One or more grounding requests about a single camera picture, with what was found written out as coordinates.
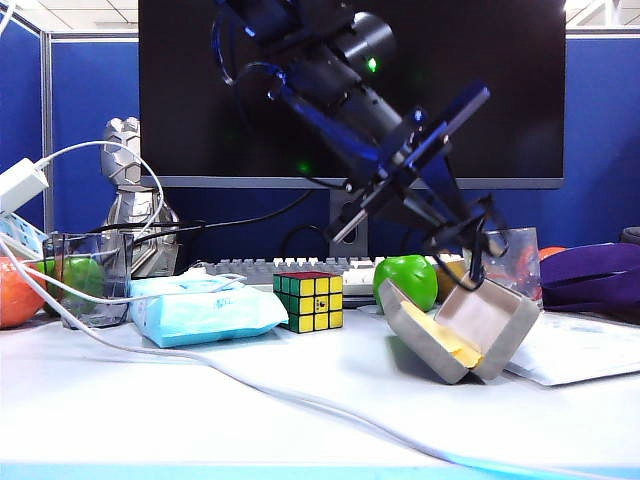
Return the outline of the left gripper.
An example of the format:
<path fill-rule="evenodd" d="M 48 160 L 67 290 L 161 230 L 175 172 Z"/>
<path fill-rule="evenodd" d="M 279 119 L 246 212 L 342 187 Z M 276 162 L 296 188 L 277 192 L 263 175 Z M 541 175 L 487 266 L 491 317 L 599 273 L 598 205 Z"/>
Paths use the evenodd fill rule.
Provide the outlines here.
<path fill-rule="evenodd" d="M 489 89 L 475 83 L 433 119 L 414 108 L 378 148 L 374 172 L 330 225 L 329 237 L 340 242 L 377 217 L 419 231 L 428 245 L 486 245 L 492 202 L 465 203 L 447 155 L 453 134 L 489 98 Z"/>

